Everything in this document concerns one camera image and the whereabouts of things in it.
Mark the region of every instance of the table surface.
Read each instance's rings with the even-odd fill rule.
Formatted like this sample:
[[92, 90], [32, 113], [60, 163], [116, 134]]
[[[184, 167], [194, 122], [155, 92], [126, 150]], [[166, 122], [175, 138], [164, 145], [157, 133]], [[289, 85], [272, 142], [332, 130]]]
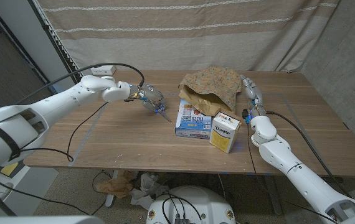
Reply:
[[[193, 71], [143, 71], [145, 83], [163, 92], [166, 114], [155, 115], [141, 101], [118, 101], [107, 104], [99, 116], [84, 123], [72, 138], [70, 163], [65, 155], [37, 151], [24, 160], [30, 167], [71, 167], [83, 169], [126, 169], [167, 172], [210, 172], [253, 174], [248, 149], [247, 125], [242, 124], [229, 154], [212, 146], [207, 139], [175, 136], [174, 127], [180, 102], [178, 85]], [[264, 107], [286, 116], [298, 125], [334, 175], [355, 177], [355, 136], [301, 73], [240, 72], [251, 78], [263, 92]], [[139, 83], [134, 71], [117, 71], [116, 80]], [[55, 124], [43, 147], [67, 150], [74, 129], [104, 102], [101, 98], [81, 106]], [[237, 95], [236, 114], [247, 107], [244, 93]], [[278, 134], [285, 138], [293, 153], [319, 175], [326, 175], [320, 163], [297, 130], [275, 115], [269, 115]], [[265, 162], [258, 149], [250, 144], [258, 174], [280, 171]]]

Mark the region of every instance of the floral cloth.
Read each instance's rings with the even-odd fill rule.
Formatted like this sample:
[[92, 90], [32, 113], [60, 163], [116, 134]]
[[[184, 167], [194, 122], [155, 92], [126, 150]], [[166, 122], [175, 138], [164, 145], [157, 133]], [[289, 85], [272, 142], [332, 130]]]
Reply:
[[199, 94], [217, 95], [235, 113], [235, 96], [241, 92], [240, 75], [235, 70], [209, 67], [187, 74], [180, 85], [186, 85]]

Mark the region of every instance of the beige curtain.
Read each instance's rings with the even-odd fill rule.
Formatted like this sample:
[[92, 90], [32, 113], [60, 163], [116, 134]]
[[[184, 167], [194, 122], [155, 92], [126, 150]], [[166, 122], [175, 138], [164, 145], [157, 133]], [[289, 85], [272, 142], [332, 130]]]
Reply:
[[298, 68], [339, 0], [38, 0], [79, 66]]

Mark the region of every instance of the cardboard box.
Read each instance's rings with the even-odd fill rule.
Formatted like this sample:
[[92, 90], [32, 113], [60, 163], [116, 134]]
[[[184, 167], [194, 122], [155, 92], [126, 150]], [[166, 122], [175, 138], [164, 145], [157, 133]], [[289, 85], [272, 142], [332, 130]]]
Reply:
[[239, 133], [241, 119], [233, 112], [220, 109], [212, 120], [212, 131], [209, 142], [220, 150], [229, 153]]
[[209, 139], [212, 117], [205, 116], [184, 99], [180, 100], [175, 134], [179, 137]]

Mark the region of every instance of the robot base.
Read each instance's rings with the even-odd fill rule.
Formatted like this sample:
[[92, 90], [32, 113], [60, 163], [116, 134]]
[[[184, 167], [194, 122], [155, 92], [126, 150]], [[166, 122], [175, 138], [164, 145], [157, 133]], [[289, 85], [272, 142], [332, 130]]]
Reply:
[[[235, 224], [235, 217], [232, 207], [217, 193], [199, 186], [180, 186], [169, 191], [170, 194], [181, 197], [190, 202], [199, 212], [202, 221], [197, 212], [191, 205], [182, 200], [185, 211], [183, 219], [183, 208], [179, 199], [169, 199], [164, 204], [164, 212], [171, 223], [206, 223], [206, 224]], [[169, 198], [169, 195], [159, 196], [150, 206], [147, 214], [147, 224], [166, 224], [168, 221], [163, 214], [163, 202]], [[177, 212], [172, 201], [180, 214], [180, 220], [176, 220]]]

